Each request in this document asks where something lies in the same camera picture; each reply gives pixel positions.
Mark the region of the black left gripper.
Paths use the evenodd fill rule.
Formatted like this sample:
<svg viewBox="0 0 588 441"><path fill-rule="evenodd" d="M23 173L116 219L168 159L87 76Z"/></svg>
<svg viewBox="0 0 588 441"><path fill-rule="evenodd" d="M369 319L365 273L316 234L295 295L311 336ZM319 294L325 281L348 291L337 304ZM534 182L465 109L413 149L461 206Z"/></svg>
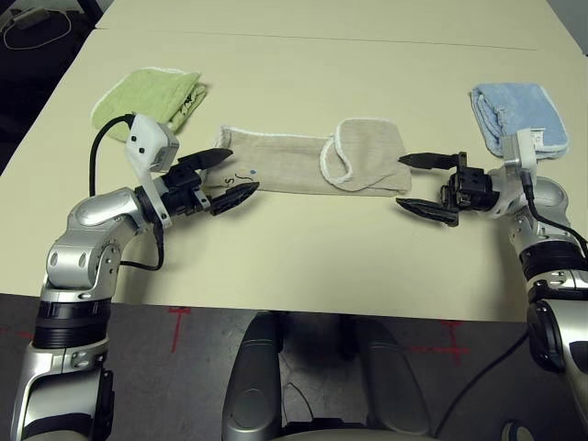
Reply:
<svg viewBox="0 0 588 441"><path fill-rule="evenodd" d="M208 149L178 159L168 173L162 176L167 191L162 202L171 216L192 215L209 211L216 216L242 204L258 189L258 182L239 184L224 194L209 198L201 190L202 179L195 170L208 170L232 155L230 149Z"/></svg>

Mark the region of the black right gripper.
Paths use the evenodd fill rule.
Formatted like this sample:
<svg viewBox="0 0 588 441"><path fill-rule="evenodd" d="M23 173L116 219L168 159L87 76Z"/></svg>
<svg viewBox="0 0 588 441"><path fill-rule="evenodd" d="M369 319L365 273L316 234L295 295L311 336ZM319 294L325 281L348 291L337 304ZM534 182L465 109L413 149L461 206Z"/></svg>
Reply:
<svg viewBox="0 0 588 441"><path fill-rule="evenodd" d="M446 226L458 226L459 210L488 211L498 201L499 193L492 189L492 179L483 169L470 167L467 154L410 153L398 161L417 169L451 169L455 173L441 187L441 203L419 198L396 198L402 208L430 221Z"/></svg>

